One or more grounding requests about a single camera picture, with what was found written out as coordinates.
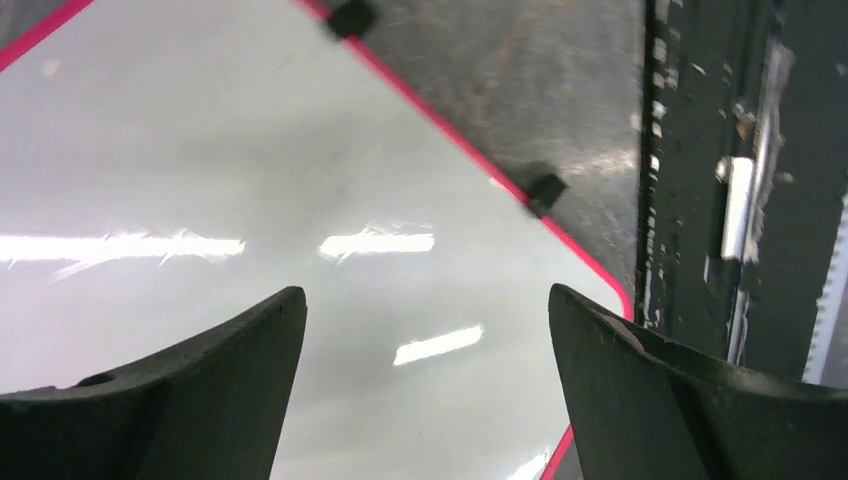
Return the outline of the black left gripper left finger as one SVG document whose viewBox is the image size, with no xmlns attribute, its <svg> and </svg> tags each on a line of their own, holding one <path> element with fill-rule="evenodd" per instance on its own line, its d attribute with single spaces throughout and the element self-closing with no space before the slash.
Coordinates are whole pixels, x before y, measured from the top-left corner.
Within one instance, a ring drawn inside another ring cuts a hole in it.
<svg viewBox="0 0 848 480">
<path fill-rule="evenodd" d="M 266 479 L 307 320 L 290 286 L 68 388 L 1 398 L 5 479 Z"/>
</svg>

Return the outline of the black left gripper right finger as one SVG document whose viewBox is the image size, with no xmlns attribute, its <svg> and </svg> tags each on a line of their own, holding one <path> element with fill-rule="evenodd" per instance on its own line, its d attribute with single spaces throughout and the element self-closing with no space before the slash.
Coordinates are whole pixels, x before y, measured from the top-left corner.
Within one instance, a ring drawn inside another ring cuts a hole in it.
<svg viewBox="0 0 848 480">
<path fill-rule="evenodd" d="M 843 479 L 847 394 L 729 364 L 554 285 L 549 325 L 587 479 Z"/>
</svg>

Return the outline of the white board with pink rim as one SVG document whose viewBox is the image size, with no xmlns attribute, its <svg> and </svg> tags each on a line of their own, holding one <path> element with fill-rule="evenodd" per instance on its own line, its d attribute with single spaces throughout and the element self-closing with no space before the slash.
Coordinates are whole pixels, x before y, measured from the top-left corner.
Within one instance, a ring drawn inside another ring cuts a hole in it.
<svg viewBox="0 0 848 480">
<path fill-rule="evenodd" d="M 275 479 L 564 479 L 548 324 L 610 276 L 307 1 L 70 1 L 1 52 L 1 389 L 287 286 Z"/>
</svg>

